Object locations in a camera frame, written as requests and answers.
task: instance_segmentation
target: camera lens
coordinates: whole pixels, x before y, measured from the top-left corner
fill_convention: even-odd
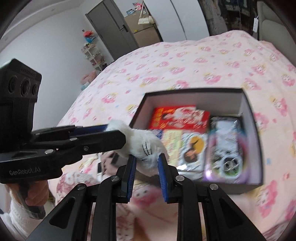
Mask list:
[[[22,96],[26,95],[29,91],[29,88],[30,88],[30,81],[28,79],[24,79],[20,86],[20,94]]]
[[[9,91],[9,93],[14,92],[16,84],[17,84],[17,77],[12,76],[8,81],[8,91]]]
[[[33,88],[32,88],[32,95],[35,95],[35,94],[37,93],[37,90],[38,90],[37,85],[33,85]]]

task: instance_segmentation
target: door handle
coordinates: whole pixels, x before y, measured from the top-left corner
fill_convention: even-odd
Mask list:
[[[122,28],[121,28],[120,30],[123,30],[123,29],[124,29],[126,32],[128,32],[128,29],[126,28],[125,24],[122,25]]]

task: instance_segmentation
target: ceiling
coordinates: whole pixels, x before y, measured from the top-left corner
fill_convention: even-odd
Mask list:
[[[24,9],[14,18],[9,27],[16,25],[18,22],[29,15],[50,5],[63,2],[65,0],[32,0]]]
[[[0,52],[17,36],[34,24],[60,12],[78,7],[83,1],[84,0],[32,0],[14,18],[3,37],[0,39]]]

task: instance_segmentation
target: purple package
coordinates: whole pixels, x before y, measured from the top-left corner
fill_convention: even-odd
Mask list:
[[[250,170],[247,142],[240,121],[233,117],[211,118],[204,180],[223,183],[246,183]]]

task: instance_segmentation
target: white plush toy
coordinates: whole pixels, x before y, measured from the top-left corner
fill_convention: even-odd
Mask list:
[[[120,150],[115,150],[121,157],[128,158],[130,154],[138,158],[137,170],[146,176],[158,174],[158,156],[169,155],[162,144],[151,131],[132,129],[121,120],[111,120],[106,131],[119,130],[126,136],[126,144]]]

